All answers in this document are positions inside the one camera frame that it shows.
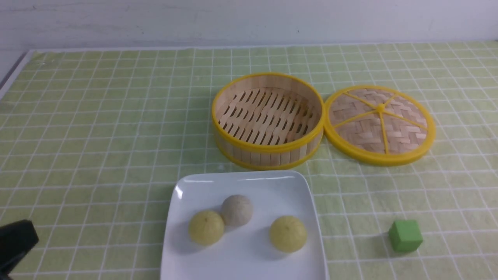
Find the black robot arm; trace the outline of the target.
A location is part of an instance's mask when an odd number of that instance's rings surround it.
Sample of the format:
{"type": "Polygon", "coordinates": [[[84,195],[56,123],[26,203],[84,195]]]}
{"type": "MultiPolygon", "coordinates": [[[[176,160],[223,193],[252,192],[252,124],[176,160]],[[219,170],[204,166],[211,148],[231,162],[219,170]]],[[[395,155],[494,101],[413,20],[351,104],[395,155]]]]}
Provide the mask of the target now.
{"type": "Polygon", "coordinates": [[[19,220],[0,227],[0,279],[10,280],[9,273],[39,242],[30,220],[19,220]]]}

